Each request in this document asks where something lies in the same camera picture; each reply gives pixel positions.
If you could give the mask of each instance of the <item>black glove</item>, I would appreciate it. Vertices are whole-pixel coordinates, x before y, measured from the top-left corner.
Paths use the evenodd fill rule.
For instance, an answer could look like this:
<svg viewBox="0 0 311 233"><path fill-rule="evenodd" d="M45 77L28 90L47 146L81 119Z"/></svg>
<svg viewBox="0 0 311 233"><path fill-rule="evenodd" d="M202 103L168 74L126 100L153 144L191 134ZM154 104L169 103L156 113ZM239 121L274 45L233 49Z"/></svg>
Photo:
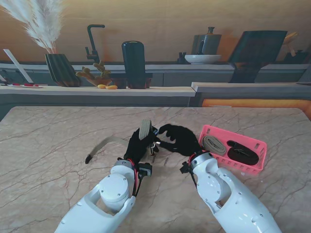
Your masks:
<svg viewBox="0 0 311 233"><path fill-rule="evenodd" d="M147 146L153 143L155 141L155 138L156 135L153 132L150 132L147 137L140 140L139 129L136 130L128 143L124 159L132 159L135 164L138 164L146 153Z"/></svg>
<svg viewBox="0 0 311 233"><path fill-rule="evenodd" d="M191 156L195 152L201 152L202 149L199 145L198 139L196 139L194 133L183 126L167 124L159 129L159 134L166 132L166 136L170 137L171 141L176 142L168 143L163 142L157 138L160 142L160 147L163 147L171 152L178 152L184 156Z"/></svg>

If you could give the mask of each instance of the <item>pink plastic basket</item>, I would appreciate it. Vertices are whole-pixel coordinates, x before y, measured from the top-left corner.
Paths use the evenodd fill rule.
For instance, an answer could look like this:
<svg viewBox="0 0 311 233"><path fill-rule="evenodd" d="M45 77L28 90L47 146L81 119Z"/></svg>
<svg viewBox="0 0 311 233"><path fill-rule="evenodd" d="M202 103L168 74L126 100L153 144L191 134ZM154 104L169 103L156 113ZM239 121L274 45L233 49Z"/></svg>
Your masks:
<svg viewBox="0 0 311 233"><path fill-rule="evenodd" d="M227 130L222 130L210 125L203 126L202 132L200 134L200 145L202 145L202 140L206 135L211 135L218 138L226 147L227 152L231 148L227 145L227 141L233 140L236 141L252 151L256 152L259 157L259 161L256 165L250 166L246 164L239 163L232 159L229 159L227 152L225 155L220 156L214 153L211 153L215 159L217 159L218 163L224 164L226 166L233 167L235 169L241 170L243 172L247 172L253 175L260 173L263 170L263 163L267 153L267 144L265 142L253 139L251 137L246 137L244 135L233 133Z"/></svg>

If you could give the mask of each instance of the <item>white bowl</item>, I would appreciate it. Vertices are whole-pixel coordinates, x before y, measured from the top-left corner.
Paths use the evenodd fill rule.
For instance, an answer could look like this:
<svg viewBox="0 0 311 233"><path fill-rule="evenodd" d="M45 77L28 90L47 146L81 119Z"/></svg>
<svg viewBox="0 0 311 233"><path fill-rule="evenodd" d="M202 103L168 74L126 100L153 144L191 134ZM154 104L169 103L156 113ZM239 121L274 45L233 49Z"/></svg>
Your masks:
<svg viewBox="0 0 311 233"><path fill-rule="evenodd" d="M186 55L185 59L191 64L213 64L221 57L221 55Z"/></svg>

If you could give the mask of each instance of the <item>black faucet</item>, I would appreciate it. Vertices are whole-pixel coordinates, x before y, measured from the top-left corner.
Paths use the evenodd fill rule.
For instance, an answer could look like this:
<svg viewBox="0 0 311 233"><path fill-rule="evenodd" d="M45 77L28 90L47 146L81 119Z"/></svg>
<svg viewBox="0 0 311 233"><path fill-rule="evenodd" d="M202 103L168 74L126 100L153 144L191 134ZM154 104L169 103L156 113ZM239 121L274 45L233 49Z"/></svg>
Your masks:
<svg viewBox="0 0 311 233"><path fill-rule="evenodd" d="M89 40L91 41L91 46L92 46L92 54L89 54L88 47L86 47L86 58L90 60L94 60L95 63L99 63L99 56L98 52L96 51L91 28L105 28L105 25L103 24L90 24L87 27L87 33L89 36Z"/></svg>

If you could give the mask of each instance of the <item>robot forearm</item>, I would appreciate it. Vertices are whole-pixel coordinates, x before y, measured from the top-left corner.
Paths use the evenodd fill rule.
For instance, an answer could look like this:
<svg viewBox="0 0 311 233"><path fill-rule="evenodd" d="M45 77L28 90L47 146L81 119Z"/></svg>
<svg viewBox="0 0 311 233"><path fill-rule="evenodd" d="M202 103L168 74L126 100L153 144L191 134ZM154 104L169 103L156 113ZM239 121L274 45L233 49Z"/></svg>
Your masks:
<svg viewBox="0 0 311 233"><path fill-rule="evenodd" d="M61 220L55 233L113 233L129 214L136 198L130 197L135 172L131 162L119 160ZM96 206L102 198L110 215Z"/></svg>
<svg viewBox="0 0 311 233"><path fill-rule="evenodd" d="M281 233L260 200L230 171L218 168L209 153L194 158L190 166L200 197L227 233Z"/></svg>

